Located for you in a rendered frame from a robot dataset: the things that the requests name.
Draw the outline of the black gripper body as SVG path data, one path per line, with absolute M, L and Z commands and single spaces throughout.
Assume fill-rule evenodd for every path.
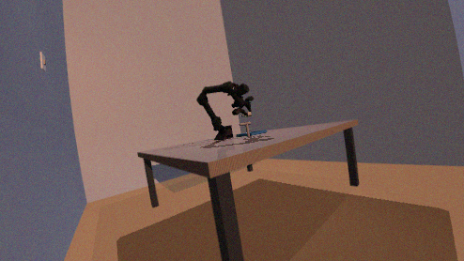
M 238 115 L 241 111 L 242 111 L 242 107 L 244 105 L 247 105 L 250 103 L 250 101 L 252 101 L 254 99 L 254 97 L 250 96 L 250 97 L 247 97 L 244 101 L 243 97 L 240 96 L 239 98 L 237 98 L 236 100 L 234 100 L 234 102 L 236 102 L 238 104 L 238 109 L 235 109 L 232 114 L 233 115 Z

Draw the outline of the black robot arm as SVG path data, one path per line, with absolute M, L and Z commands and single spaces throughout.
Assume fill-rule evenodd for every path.
M 235 86 L 235 87 L 234 87 Z M 234 87 L 234 89 L 233 89 Z M 227 81 L 223 84 L 218 84 L 218 85 L 212 85 L 212 86 L 205 86 L 202 89 L 202 92 L 199 94 L 197 97 L 196 101 L 202 105 L 206 112 L 208 113 L 209 117 L 211 118 L 211 123 L 213 126 L 213 129 L 215 131 L 220 132 L 220 134 L 225 133 L 226 129 L 222 124 L 222 119 L 219 116 L 216 116 L 214 112 L 212 111 L 211 107 L 209 106 L 208 103 L 208 98 L 207 94 L 208 93 L 215 93 L 215 92 L 224 92 L 228 93 L 227 96 L 231 95 L 231 97 L 236 100 L 237 98 L 240 97 L 240 95 L 243 95 L 247 92 L 249 92 L 249 87 L 247 84 L 235 84 L 232 83 L 231 81 Z

